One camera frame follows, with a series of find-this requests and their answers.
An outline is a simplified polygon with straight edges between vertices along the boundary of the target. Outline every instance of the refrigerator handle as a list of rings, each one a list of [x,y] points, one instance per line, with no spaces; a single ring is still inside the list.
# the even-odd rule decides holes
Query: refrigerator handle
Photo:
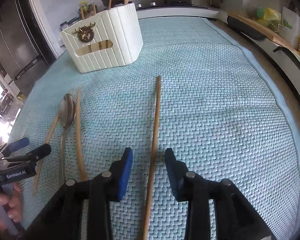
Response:
[[[16,81],[18,78],[20,78],[24,73],[26,73],[30,68],[32,68],[35,64],[38,63],[38,60],[41,58],[41,55],[36,56],[30,63],[28,63],[10,82],[9,85],[12,83],[12,81]]]

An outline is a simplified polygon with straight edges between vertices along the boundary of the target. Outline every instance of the white utensil holder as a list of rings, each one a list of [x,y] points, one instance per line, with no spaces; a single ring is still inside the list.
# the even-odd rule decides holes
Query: white utensil holder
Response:
[[[81,41],[74,32],[91,25],[93,39]],[[99,12],[66,28],[60,36],[81,73],[131,64],[143,46],[134,3]]]

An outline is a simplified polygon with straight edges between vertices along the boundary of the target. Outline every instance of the wooden cutting board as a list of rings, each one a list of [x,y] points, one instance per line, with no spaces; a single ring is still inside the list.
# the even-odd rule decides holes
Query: wooden cutting board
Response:
[[[251,19],[248,19],[246,17],[242,17],[237,14],[228,13],[229,16],[249,25],[250,27],[254,28],[255,30],[261,32],[264,34],[269,40],[277,43],[278,45],[282,47],[286,47],[287,49],[292,50],[295,53],[298,53],[297,50],[286,40],[284,40],[279,34],[275,33],[274,31],[270,30],[269,28],[261,25],[260,23],[253,21]]]

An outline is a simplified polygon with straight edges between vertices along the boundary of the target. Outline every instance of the metal screw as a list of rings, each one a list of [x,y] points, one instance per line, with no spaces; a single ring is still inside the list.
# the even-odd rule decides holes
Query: metal screw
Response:
[[[229,180],[229,179],[223,179],[221,182],[227,186],[230,186],[232,184],[231,180]]]
[[[186,176],[187,176],[188,178],[194,178],[195,173],[192,172],[192,171],[188,171],[188,172],[186,173]]]
[[[109,178],[109,177],[111,177],[111,172],[110,171],[104,171],[103,173],[102,173],[102,177],[104,177],[104,178]]]
[[[66,181],[66,185],[67,186],[73,186],[75,184],[75,180],[74,179],[68,179],[67,181]]]

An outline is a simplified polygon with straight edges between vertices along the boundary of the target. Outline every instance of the spoon handle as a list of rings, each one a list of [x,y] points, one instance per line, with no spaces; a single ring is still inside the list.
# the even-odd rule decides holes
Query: spoon handle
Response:
[[[61,146],[60,146],[60,169],[59,169],[59,188],[65,182],[65,144],[66,144],[66,134],[68,129],[63,130],[61,137]]]

